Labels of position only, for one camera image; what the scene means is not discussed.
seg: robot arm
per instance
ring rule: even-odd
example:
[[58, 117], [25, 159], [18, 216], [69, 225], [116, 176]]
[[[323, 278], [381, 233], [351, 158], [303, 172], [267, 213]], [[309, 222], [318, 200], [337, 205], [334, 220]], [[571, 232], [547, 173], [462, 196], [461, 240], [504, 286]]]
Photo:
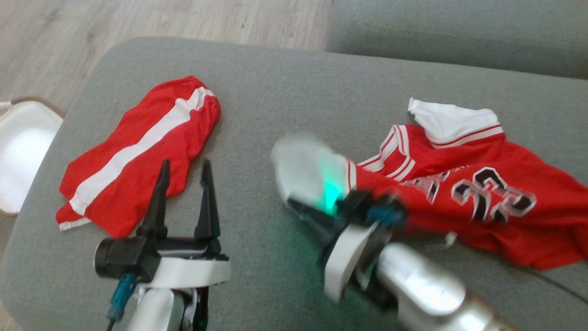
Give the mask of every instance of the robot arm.
[[393, 197], [374, 201], [369, 193], [351, 191], [338, 201], [339, 217], [295, 198], [287, 205], [324, 247], [324, 289], [334, 302], [351, 283], [383, 310], [397, 310], [399, 321], [413, 331], [516, 330], [450, 271], [407, 245], [390, 242], [407, 216]]
[[204, 162], [200, 217], [193, 237], [168, 237], [165, 194], [169, 161], [162, 164], [145, 218], [131, 238], [104, 239], [94, 267], [101, 277], [120, 280], [108, 313], [109, 329], [122, 319], [138, 288], [139, 303], [130, 331], [205, 331], [208, 290], [230, 279], [229, 258], [221, 253], [211, 164]]

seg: white jersey trim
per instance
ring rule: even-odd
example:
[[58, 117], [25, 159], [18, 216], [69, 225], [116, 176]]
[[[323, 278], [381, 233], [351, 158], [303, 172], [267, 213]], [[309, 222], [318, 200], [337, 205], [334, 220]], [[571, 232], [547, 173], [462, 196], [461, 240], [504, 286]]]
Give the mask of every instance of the white jersey trim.
[[394, 153], [398, 148], [398, 135], [395, 134], [395, 125], [390, 129], [388, 136], [384, 139], [382, 145], [380, 145], [380, 153], [375, 156], [368, 158], [364, 162], [359, 163], [360, 167], [373, 173], [380, 171], [384, 168], [384, 161]]
[[480, 130], [476, 130], [474, 132], [470, 132], [468, 134], [462, 135], [461, 137], [458, 137], [457, 139], [454, 139], [451, 141], [443, 142], [443, 141], [430, 140], [430, 143], [431, 143], [431, 146], [433, 146], [433, 148], [437, 148], [437, 149], [438, 148], [449, 148], [449, 147], [460, 146], [465, 143], [469, 143], [469, 142], [479, 140], [479, 139], [484, 139], [484, 138], [491, 137], [493, 135], [497, 135], [497, 134], [501, 134], [501, 133], [504, 133], [504, 130], [502, 130], [502, 127], [500, 126], [500, 124], [495, 124], [495, 125], [491, 125], [490, 127], [482, 128]]
[[406, 158], [402, 165], [400, 165], [400, 167], [398, 167], [393, 172], [387, 174], [386, 177], [400, 181], [403, 180], [406, 176], [408, 176], [408, 174], [415, 167], [416, 161], [410, 157], [409, 136], [406, 126], [394, 125], [392, 128], [396, 130], [396, 134], [400, 137], [401, 143], [399, 144], [399, 151], [401, 154], [405, 155]]

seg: couch armrest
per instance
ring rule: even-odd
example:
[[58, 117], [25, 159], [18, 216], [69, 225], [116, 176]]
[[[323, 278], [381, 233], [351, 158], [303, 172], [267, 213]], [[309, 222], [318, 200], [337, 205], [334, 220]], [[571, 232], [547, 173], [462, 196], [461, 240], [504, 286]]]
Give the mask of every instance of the couch armrest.
[[588, 79], [588, 2], [336, 0], [327, 50]]

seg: white stripe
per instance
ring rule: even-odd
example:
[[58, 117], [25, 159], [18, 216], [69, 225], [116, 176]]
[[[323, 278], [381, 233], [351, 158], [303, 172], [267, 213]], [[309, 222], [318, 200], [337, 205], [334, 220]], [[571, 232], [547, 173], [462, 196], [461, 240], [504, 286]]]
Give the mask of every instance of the white stripe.
[[403, 147], [403, 151], [402, 154], [409, 156], [410, 152], [408, 149], [408, 131], [406, 131], [406, 126], [405, 125], [398, 125], [398, 128], [400, 129], [400, 134], [402, 135], [402, 147]]
[[408, 169], [408, 171], [410, 172], [410, 170], [412, 170], [412, 168], [415, 166], [415, 161], [410, 158], [408, 131], [406, 130], [406, 126], [404, 126], [404, 125], [396, 125], [396, 126], [398, 129], [398, 133], [402, 137], [402, 146], [400, 146], [400, 152], [403, 155], [406, 155], [406, 159], [404, 160], [404, 162], [402, 163], [402, 165], [400, 167], [398, 167], [395, 171], [386, 175], [386, 177], [388, 177], [388, 178], [392, 178], [392, 177], [398, 175], [398, 173], [401, 172], [402, 170], [404, 170], [404, 172], [402, 173], [402, 174], [404, 174], [404, 176], [402, 176], [402, 178], [404, 178], [407, 175], [407, 173], [405, 173], [406, 169]]
[[86, 208], [107, 186], [116, 180], [123, 168], [137, 156], [148, 151], [156, 143], [174, 128], [190, 120], [192, 110], [199, 111], [204, 105], [207, 95], [212, 92], [204, 87], [197, 88], [188, 100], [176, 99], [175, 105], [165, 114], [135, 145], [125, 147], [118, 151], [108, 163], [97, 173], [83, 181], [69, 201], [73, 210], [84, 215]]
[[427, 136], [427, 139], [431, 142], [431, 144], [437, 144], [437, 145], [443, 145], [443, 144], [448, 144], [448, 143], [452, 143], [454, 141], [460, 140], [462, 138], [465, 138], [466, 136], [473, 134], [473, 133], [481, 133], [484, 132], [490, 128], [495, 128], [495, 127], [500, 127], [500, 123], [499, 122], [494, 122], [491, 125], [487, 125], [485, 127], [480, 126], [477, 129], [474, 130], [469, 130], [465, 133], [461, 133], [455, 137], [452, 138], [447, 138], [447, 139], [443, 139], [443, 140], [439, 140], [439, 139], [435, 139], [434, 137], [432, 137], [430, 135], [430, 132], [425, 131], [425, 135]]
[[468, 135], [467, 137], [463, 137], [462, 139], [457, 140], [456, 142], [448, 144], [448, 145], [437, 145], [437, 144], [431, 142], [431, 146], [433, 146], [433, 148], [454, 147], [454, 146], [463, 145], [465, 143], [469, 143], [470, 141], [487, 138], [487, 137], [493, 136], [495, 134], [500, 134], [503, 132], [504, 132], [504, 130], [502, 130], [502, 127], [497, 127], [497, 128], [482, 131], [480, 133]]
[[398, 176], [394, 177], [394, 179], [397, 180], [397, 181], [403, 180], [406, 177], [406, 175], [408, 175], [410, 173], [410, 171], [412, 170], [412, 168], [415, 167], [415, 164], [416, 164], [416, 162], [414, 160], [411, 160], [410, 163], [408, 164], [408, 167], [406, 167], [406, 169], [401, 174], [399, 174]]
[[82, 219], [79, 219], [77, 221], [63, 222], [63, 223], [61, 223], [59, 225], [59, 230], [60, 231], [65, 231], [65, 230], [69, 230], [69, 229], [72, 229], [74, 227], [82, 226], [82, 225], [88, 224], [88, 223], [91, 223], [91, 221], [88, 218], [86, 218], [86, 217], [84, 217]]
[[390, 129], [390, 132], [388, 132], [388, 135], [386, 136], [386, 139], [384, 139], [384, 141], [382, 141], [382, 144], [380, 145], [380, 150], [379, 150], [380, 152], [379, 152], [379, 153], [377, 153], [376, 155], [374, 155], [373, 157], [371, 157], [371, 158], [368, 158], [368, 159], [367, 159], [367, 160], [365, 160], [364, 162], [360, 162], [360, 163], [358, 163], [358, 166], [360, 166], [360, 167], [363, 167], [363, 165], [364, 165], [364, 164], [366, 164], [366, 163], [370, 163], [370, 162], [372, 162], [372, 161], [374, 161], [374, 160], [378, 159], [379, 157], [381, 157], [381, 156], [382, 156], [382, 152], [383, 152], [383, 150], [384, 150], [384, 146], [386, 145], [386, 143], [388, 142], [388, 139], [390, 139], [390, 137], [391, 137], [393, 134], [394, 134], [394, 127], [392, 127], [392, 128]]
[[380, 171], [384, 168], [384, 162], [390, 157], [390, 155], [392, 155], [392, 153], [394, 153], [397, 148], [398, 136], [394, 135], [390, 140], [390, 143], [382, 150], [381, 158], [372, 164], [366, 165], [364, 169], [373, 173]]
[[399, 145], [399, 146], [398, 146], [398, 150], [399, 150], [399, 151], [400, 151], [402, 154], [404, 154], [404, 146], [403, 146], [403, 145], [400, 145], [400, 141], [401, 141], [401, 139], [400, 139], [400, 138], [402, 138], [402, 133], [400, 133], [400, 130], [398, 130], [398, 125], [393, 125], [393, 126], [392, 126], [392, 129], [394, 130], [394, 133], [395, 133], [395, 134], [396, 134], [396, 136], [398, 137], [398, 145]]
[[355, 164], [349, 161], [349, 190], [354, 190], [357, 186], [358, 179], [357, 179], [357, 170], [355, 169]]
[[405, 161], [402, 163], [402, 165], [400, 167], [398, 167], [398, 169], [396, 169], [394, 172], [389, 173], [386, 175], [386, 177], [394, 177], [396, 175], [398, 175], [399, 172], [402, 171], [402, 169], [404, 169], [406, 167], [406, 164], [408, 164], [408, 162], [410, 162], [410, 157], [406, 157]]

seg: jersey number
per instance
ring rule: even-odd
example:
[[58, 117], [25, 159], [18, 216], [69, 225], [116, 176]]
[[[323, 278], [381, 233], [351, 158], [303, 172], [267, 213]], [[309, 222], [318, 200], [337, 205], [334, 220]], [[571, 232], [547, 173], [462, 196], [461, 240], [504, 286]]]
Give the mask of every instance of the jersey number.
[[447, 170], [437, 175], [415, 178], [413, 180], [405, 181], [402, 184], [413, 186], [417, 190], [421, 191], [427, 197], [427, 201], [430, 204], [433, 204], [433, 202], [435, 202], [435, 198], [437, 197], [437, 192], [439, 192], [439, 186], [441, 182], [446, 180], [447, 177], [449, 177], [450, 173], [451, 171]]
[[537, 203], [534, 195], [509, 187], [496, 169], [490, 167], [475, 172], [472, 181], [456, 183], [452, 189], [452, 198], [461, 206], [472, 200], [472, 220], [484, 222], [507, 222], [509, 216], [521, 217]]

